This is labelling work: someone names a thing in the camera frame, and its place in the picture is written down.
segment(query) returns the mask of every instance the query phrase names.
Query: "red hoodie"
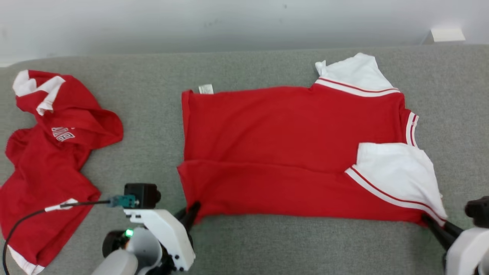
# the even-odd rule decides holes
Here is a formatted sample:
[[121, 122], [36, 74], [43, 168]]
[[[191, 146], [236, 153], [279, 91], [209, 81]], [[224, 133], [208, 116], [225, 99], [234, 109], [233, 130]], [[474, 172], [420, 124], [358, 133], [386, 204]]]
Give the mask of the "red hoodie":
[[[90, 91], [71, 75], [25, 70], [13, 85], [17, 106], [36, 118], [30, 129], [9, 138], [6, 155], [15, 172], [0, 188], [0, 225], [7, 237], [24, 216], [69, 199], [97, 201], [100, 192], [79, 170], [92, 149], [119, 142], [119, 117], [103, 110]], [[44, 269], [90, 211], [74, 207], [34, 216], [9, 241], [15, 261], [27, 274]]]

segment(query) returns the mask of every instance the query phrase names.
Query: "clothing tag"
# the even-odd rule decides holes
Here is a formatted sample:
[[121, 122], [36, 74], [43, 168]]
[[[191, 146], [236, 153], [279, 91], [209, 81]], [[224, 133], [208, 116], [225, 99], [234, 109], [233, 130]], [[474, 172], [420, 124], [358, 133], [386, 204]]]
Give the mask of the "clothing tag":
[[205, 84], [199, 86], [199, 93], [201, 94], [214, 94], [214, 90], [212, 89], [212, 84]]

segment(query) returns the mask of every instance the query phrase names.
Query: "gray fabric surface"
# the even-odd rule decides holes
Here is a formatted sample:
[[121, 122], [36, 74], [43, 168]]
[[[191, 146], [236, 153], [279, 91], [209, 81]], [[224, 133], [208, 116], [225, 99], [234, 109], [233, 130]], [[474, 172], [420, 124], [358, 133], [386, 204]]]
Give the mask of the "gray fabric surface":
[[[420, 116], [416, 139], [432, 159], [449, 220], [465, 228], [468, 200], [489, 194], [489, 46], [418, 46], [206, 54], [65, 57], [23, 62], [0, 72], [0, 144], [34, 118], [15, 106], [19, 70], [72, 74], [100, 105], [116, 112], [124, 140], [93, 151], [82, 169], [104, 196], [128, 182], [156, 183], [158, 207], [185, 205], [176, 166], [182, 160], [180, 93], [310, 86], [314, 62], [364, 52]], [[12, 164], [0, 156], [1, 180]], [[86, 275], [103, 260], [112, 229], [129, 225], [120, 209], [95, 207], [44, 274]], [[215, 216], [192, 229], [197, 259], [190, 274], [441, 274], [442, 248], [427, 229], [402, 222], [273, 215]], [[8, 257], [11, 274], [21, 270]]]

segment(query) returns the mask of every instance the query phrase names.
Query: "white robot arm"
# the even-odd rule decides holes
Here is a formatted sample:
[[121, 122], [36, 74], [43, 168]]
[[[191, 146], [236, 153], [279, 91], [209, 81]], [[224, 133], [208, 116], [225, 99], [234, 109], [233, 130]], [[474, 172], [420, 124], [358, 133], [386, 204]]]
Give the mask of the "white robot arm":
[[463, 230], [446, 222], [442, 228], [428, 216], [423, 220], [446, 250], [446, 275], [489, 275], [489, 196], [468, 202], [465, 212], [476, 227]]
[[136, 199], [131, 204], [135, 208], [124, 209], [126, 217], [144, 227], [110, 232], [102, 248], [106, 259], [92, 275], [166, 275], [189, 270], [195, 253], [188, 231], [200, 204], [174, 216], [164, 209], [148, 209], [161, 197], [154, 184], [129, 183], [124, 194]]

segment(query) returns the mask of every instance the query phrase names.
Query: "cable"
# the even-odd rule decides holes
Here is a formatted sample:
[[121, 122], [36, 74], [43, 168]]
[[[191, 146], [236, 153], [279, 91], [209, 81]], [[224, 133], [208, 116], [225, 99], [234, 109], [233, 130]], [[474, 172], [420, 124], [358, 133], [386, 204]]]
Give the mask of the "cable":
[[73, 207], [73, 206], [101, 205], [101, 204], [108, 204], [110, 202], [111, 202], [110, 200], [106, 200], [106, 201], [97, 201], [97, 202], [80, 202], [80, 203], [72, 203], [72, 204], [60, 204], [60, 205], [57, 205], [57, 207], [53, 207], [53, 206], [51, 206], [51, 208], [46, 207], [43, 210], [33, 212], [33, 213], [21, 218], [20, 220], [18, 220], [15, 223], [15, 225], [12, 227], [12, 229], [10, 230], [7, 238], [5, 239], [5, 244], [3, 245], [2, 261], [3, 261], [3, 271], [5, 271], [5, 275], [10, 275], [10, 273], [8, 272], [8, 269], [7, 269], [7, 261], [6, 261], [7, 260], [7, 244], [8, 244], [8, 241], [10, 241], [10, 239], [12, 238], [12, 235], [13, 235], [15, 229], [17, 228], [17, 226], [19, 226], [19, 224], [21, 224], [23, 221], [25, 221], [28, 218], [31, 218], [37, 214], [46, 213], [46, 212], [56, 210], [56, 209], [62, 209], [62, 208]]

